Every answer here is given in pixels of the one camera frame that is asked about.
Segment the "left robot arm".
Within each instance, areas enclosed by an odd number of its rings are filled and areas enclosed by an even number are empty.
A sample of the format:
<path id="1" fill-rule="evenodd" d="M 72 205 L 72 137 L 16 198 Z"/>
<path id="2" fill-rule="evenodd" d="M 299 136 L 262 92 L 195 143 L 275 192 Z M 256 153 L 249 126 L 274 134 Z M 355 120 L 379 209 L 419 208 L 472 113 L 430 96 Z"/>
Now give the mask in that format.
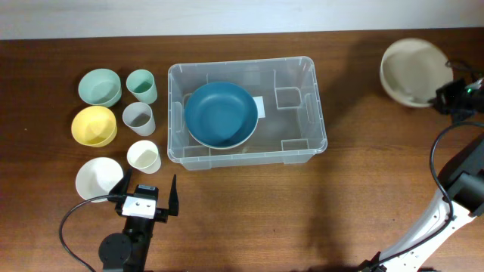
<path id="1" fill-rule="evenodd" d="M 168 207 L 158 208 L 159 189 L 139 184 L 128 192 L 132 170 L 109 191 L 107 200 L 115 204 L 115 212 L 126 219 L 123 231 L 103 239 L 98 255 L 104 271 L 143 271 L 154 225 L 166 223 L 179 212 L 176 179 L 172 179 Z"/>

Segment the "white small bowl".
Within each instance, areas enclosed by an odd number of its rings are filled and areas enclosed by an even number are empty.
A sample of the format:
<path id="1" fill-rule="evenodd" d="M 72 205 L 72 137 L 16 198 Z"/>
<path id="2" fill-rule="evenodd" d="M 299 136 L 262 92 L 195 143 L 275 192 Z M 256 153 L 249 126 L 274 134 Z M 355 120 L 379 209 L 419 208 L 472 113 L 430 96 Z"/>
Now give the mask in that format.
<path id="1" fill-rule="evenodd" d="M 121 165 L 114 159 L 98 157 L 85 163 L 76 175 L 76 191 L 84 199 L 107 195 L 123 178 Z"/>

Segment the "yellow small bowl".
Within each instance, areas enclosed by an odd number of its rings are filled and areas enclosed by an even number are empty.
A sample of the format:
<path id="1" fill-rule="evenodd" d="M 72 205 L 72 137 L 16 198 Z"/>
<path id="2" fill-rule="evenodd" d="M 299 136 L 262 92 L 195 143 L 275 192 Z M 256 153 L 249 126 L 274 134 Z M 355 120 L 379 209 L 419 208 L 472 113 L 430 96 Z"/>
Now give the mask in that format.
<path id="1" fill-rule="evenodd" d="M 71 124 L 75 141 L 88 147 L 104 147 L 117 134 L 116 117 L 107 107 L 90 106 L 79 111 Z"/>

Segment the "blue bowl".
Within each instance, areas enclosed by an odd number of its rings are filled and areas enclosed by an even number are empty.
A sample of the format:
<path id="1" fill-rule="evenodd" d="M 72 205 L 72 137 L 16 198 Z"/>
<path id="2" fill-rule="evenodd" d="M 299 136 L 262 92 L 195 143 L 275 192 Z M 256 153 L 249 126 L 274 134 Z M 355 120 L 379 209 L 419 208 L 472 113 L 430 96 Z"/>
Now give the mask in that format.
<path id="1" fill-rule="evenodd" d="M 200 144 L 219 150 L 235 148 L 255 132 L 259 111 L 253 97 L 231 82 L 199 87 L 185 106 L 185 123 Z"/>

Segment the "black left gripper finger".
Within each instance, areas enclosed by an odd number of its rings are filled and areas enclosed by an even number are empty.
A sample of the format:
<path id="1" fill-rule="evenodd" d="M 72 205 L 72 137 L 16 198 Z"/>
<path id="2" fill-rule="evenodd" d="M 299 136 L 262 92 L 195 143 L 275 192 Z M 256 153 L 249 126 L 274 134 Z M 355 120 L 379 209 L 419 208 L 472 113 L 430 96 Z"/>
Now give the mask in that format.
<path id="1" fill-rule="evenodd" d="M 179 213 L 179 200 L 178 200 L 178 192 L 177 192 L 177 177 L 173 175 L 172 185 L 169 194 L 169 216 L 177 216 Z"/>
<path id="2" fill-rule="evenodd" d="M 132 169 L 129 168 L 121 180 L 109 191 L 107 200 L 110 202 L 123 203 L 128 196 L 127 190 L 132 176 Z"/>

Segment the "beige bowl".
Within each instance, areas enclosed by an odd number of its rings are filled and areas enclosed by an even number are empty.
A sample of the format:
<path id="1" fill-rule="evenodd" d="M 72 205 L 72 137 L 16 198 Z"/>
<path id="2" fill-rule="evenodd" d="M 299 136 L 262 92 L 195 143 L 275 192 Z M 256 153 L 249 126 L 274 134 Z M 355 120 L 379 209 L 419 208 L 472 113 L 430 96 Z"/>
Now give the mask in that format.
<path id="1" fill-rule="evenodd" d="M 190 118 L 187 127 L 198 143 L 216 150 L 229 150 L 245 144 L 254 134 L 259 118 L 251 115 L 202 114 Z"/>
<path id="2" fill-rule="evenodd" d="M 393 42 L 383 54 L 380 82 L 385 92 L 406 107 L 431 107 L 436 90 L 454 79 L 447 56 L 424 39 Z"/>

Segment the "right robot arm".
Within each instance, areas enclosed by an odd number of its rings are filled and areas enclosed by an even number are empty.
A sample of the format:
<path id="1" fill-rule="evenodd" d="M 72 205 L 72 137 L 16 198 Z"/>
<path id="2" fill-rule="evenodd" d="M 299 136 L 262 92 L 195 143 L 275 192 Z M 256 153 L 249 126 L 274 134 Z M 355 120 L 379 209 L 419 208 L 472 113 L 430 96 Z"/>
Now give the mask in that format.
<path id="1" fill-rule="evenodd" d="M 450 159 L 439 174 L 434 161 L 445 134 L 462 126 L 483 127 L 465 119 L 483 111 L 483 79 L 467 84 L 463 79 L 436 91 L 434 105 L 450 114 L 452 124 L 434 140 L 430 172 L 437 191 L 427 210 L 394 245 L 361 264 L 360 271 L 420 271 L 425 261 L 457 230 L 483 215 L 483 136 L 480 135 Z"/>

